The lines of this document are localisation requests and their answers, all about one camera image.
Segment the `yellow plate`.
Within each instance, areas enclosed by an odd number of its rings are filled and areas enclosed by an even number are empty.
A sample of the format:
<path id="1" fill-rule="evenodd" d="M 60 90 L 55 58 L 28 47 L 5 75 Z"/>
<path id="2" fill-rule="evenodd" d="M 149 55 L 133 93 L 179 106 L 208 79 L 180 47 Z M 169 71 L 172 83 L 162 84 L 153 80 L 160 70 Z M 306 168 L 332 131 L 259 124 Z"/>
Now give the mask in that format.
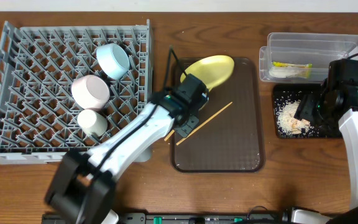
<path id="1" fill-rule="evenodd" d="M 201 80 L 208 91 L 227 81 L 234 71 L 234 59 L 227 55 L 213 55 L 202 58 L 185 69 Z"/>

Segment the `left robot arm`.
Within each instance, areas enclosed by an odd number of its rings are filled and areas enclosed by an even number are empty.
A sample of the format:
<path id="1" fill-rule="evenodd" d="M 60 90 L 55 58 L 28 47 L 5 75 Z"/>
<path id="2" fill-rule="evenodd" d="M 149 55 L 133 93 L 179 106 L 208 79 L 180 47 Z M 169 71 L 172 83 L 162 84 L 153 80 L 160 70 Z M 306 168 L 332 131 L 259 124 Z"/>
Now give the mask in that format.
<path id="1" fill-rule="evenodd" d="M 205 93 L 180 99 L 174 93 L 154 94 L 140 114 L 104 143 L 63 157 L 45 195 L 45 203 L 67 223 L 117 223 L 112 210 L 116 185 L 125 170 L 179 119 L 191 120 L 208 102 Z"/>

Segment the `wooden chopstick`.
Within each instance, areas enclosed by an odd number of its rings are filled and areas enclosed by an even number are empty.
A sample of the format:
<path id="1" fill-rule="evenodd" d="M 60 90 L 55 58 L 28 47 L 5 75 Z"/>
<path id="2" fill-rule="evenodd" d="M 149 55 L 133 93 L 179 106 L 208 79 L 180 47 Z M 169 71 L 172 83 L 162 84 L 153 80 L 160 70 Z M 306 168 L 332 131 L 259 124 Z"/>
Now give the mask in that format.
<path id="1" fill-rule="evenodd" d="M 168 141 L 170 137 L 175 133 L 175 130 L 171 130 L 164 138 L 164 141 Z"/>
<path id="2" fill-rule="evenodd" d="M 209 117 L 206 121 L 204 121 L 203 123 L 201 123 L 198 127 L 196 127 L 187 137 L 182 138 L 181 140 L 179 140 L 176 143 L 176 146 L 180 145 L 183 141 L 187 140 L 190 136 L 194 135 L 199 129 L 201 129 L 203 126 L 205 126 L 206 124 L 208 124 L 212 119 L 214 119 L 215 117 L 217 117 L 220 113 L 222 113 L 226 108 L 228 108 L 229 106 L 231 106 L 233 104 L 233 102 L 231 101 L 230 103 L 228 103 L 226 106 L 224 106 L 223 108 L 221 108 L 219 111 L 217 111 L 215 114 L 213 114 L 211 117 Z"/>

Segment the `light blue bowl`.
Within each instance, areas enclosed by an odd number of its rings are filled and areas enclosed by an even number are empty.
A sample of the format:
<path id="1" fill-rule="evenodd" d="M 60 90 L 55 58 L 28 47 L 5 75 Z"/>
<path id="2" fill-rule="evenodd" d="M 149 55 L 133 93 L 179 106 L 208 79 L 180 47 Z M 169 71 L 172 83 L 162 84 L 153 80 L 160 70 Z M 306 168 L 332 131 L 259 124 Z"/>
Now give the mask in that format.
<path id="1" fill-rule="evenodd" d="M 96 58 L 103 72 L 113 80 L 121 79 L 129 71 L 129 56 L 117 44 L 97 47 Z"/>

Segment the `white napkin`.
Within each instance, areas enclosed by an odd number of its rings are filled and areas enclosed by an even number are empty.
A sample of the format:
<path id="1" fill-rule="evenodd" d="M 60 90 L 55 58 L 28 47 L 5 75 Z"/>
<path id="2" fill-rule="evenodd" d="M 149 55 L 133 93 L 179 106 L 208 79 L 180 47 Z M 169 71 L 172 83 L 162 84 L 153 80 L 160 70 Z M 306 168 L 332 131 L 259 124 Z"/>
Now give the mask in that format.
<path id="1" fill-rule="evenodd" d="M 288 78 L 293 77 L 295 75 L 295 71 L 281 68 L 272 68 L 269 70 L 269 74 L 271 77 L 275 78 Z"/>

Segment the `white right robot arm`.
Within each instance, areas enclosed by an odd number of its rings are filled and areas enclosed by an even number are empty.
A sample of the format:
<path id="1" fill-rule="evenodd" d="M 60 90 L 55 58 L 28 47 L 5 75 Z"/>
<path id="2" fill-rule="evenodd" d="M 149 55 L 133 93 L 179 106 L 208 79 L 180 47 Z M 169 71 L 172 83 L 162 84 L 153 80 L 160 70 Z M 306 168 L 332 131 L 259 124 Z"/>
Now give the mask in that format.
<path id="1" fill-rule="evenodd" d="M 295 113 L 296 119 L 318 126 L 327 125 L 329 132 L 339 131 L 345 142 L 351 201 L 349 211 L 335 217 L 305 208 L 289 212 L 290 223 L 358 223 L 358 86 L 327 87 L 322 92 L 305 95 Z"/>

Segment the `pink bowl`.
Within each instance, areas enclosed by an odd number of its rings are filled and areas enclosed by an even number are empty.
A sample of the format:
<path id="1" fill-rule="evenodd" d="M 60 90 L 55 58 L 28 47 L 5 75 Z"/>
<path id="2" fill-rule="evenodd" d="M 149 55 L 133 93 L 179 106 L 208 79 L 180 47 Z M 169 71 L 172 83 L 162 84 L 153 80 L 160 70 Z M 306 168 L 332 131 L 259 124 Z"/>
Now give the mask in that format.
<path id="1" fill-rule="evenodd" d="M 86 75 L 74 80 L 71 93 L 81 108 L 94 111 L 103 109 L 110 97 L 109 87 L 96 75 Z"/>

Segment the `green snack wrapper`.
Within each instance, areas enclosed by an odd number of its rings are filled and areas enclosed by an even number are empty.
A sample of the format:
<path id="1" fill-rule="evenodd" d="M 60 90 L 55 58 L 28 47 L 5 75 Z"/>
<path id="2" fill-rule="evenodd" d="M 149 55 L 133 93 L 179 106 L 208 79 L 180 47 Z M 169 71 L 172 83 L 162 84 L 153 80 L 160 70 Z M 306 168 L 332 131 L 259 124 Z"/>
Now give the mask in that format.
<path id="1" fill-rule="evenodd" d="M 312 64 L 292 64 L 292 63 L 282 63 L 282 62 L 273 62 L 272 68 L 281 68 L 295 71 L 295 75 L 289 78 L 309 78 L 311 73 Z"/>

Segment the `small white green cup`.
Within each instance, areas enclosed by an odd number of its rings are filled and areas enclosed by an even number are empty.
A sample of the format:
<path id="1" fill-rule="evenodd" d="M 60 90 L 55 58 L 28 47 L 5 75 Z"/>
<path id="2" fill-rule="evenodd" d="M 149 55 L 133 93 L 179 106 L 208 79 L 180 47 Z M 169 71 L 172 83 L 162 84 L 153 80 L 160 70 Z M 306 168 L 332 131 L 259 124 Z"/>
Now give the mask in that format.
<path id="1" fill-rule="evenodd" d="M 93 110 L 83 110 L 77 116 L 77 122 L 87 136 L 102 136 L 108 127 L 105 117 Z"/>

